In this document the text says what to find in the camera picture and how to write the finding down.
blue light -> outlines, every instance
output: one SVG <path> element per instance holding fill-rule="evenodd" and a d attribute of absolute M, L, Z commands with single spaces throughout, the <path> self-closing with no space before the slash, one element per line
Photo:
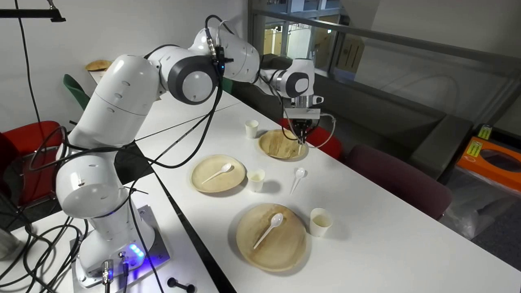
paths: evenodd
<path fill-rule="evenodd" d="M 141 247 L 138 247 L 136 244 L 131 244 L 129 247 L 138 255 L 139 262 L 146 258 L 146 252 Z"/>

robotic arm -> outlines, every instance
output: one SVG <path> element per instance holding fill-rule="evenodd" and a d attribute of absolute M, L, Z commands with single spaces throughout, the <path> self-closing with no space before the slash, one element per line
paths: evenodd
<path fill-rule="evenodd" d="M 168 45 L 147 58 L 118 56 L 71 131 L 71 144 L 63 146 L 74 159 L 58 172 L 58 198 L 64 211 L 89 218 L 94 226 L 77 262 L 85 276 L 100 278 L 107 263 L 125 263 L 126 270 L 134 270 L 144 263 L 144 250 L 155 242 L 154 227 L 139 213 L 138 224 L 129 221 L 138 208 L 116 174 L 116 149 L 136 138 L 162 92 L 201 104 L 216 91 L 221 74 L 256 82 L 268 94 L 291 99 L 286 112 L 295 120 L 300 141 L 322 115 L 317 105 L 325 99 L 313 94 L 313 61 L 269 56 L 261 65 L 258 50 L 225 29 L 203 29 L 190 48 Z M 85 149 L 100 148 L 107 151 L 85 154 Z M 113 273 L 125 273 L 123 265 L 116 265 Z"/>

white cup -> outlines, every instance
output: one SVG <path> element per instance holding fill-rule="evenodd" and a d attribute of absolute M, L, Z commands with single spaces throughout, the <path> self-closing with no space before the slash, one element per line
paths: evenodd
<path fill-rule="evenodd" d="M 252 190 L 263 192 L 265 180 L 266 180 L 266 170 L 260 169 L 252 172 L 250 175 Z"/>
<path fill-rule="evenodd" d="M 258 131 L 260 131 L 260 120 L 256 118 L 247 120 L 247 136 L 258 138 Z"/>
<path fill-rule="evenodd" d="M 310 216 L 310 232 L 315 235 L 325 235 L 333 226 L 333 214 L 325 208 L 313 208 Z"/>

round plate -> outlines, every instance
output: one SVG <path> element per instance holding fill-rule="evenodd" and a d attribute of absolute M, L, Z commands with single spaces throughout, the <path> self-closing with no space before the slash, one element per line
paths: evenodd
<path fill-rule="evenodd" d="M 276 213 L 284 214 L 282 226 L 273 229 L 253 248 L 271 224 Z M 284 205 L 258 205 L 240 219 L 237 242 L 242 255 L 253 265 L 268 271 L 295 268 L 309 252 L 309 234 L 300 218 Z"/>
<path fill-rule="evenodd" d="M 208 180 L 227 162 L 234 164 L 232 170 Z M 238 159 L 232 156 L 209 156 L 195 167 L 191 182 L 203 193 L 221 193 L 238 187 L 245 180 L 245 177 L 247 169 Z"/>
<path fill-rule="evenodd" d="M 282 161 L 299 161 L 309 154 L 309 144 L 300 144 L 291 130 L 286 133 L 281 128 L 266 131 L 260 138 L 260 146 L 266 154 Z"/>

chair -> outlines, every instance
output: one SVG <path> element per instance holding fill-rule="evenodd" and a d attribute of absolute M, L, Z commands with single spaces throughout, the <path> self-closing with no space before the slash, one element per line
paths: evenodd
<path fill-rule="evenodd" d="M 452 203 L 450 190 L 444 183 L 380 149 L 357 144 L 344 162 L 435 219 L 440 219 Z"/>
<path fill-rule="evenodd" d="M 56 161 L 63 141 L 61 123 L 55 120 L 0 133 L 0 193 L 17 218 L 25 216 L 27 208 L 56 196 L 58 165 L 38 167 Z"/>
<path fill-rule="evenodd" d="M 279 120 L 279 125 L 291 128 L 291 123 L 287 118 Z M 343 156 L 343 143 L 339 138 L 331 136 L 331 131 L 328 131 L 325 126 L 315 126 L 312 133 L 309 135 L 309 141 L 315 146 L 322 146 L 320 149 L 328 152 L 330 156 L 341 159 Z"/>

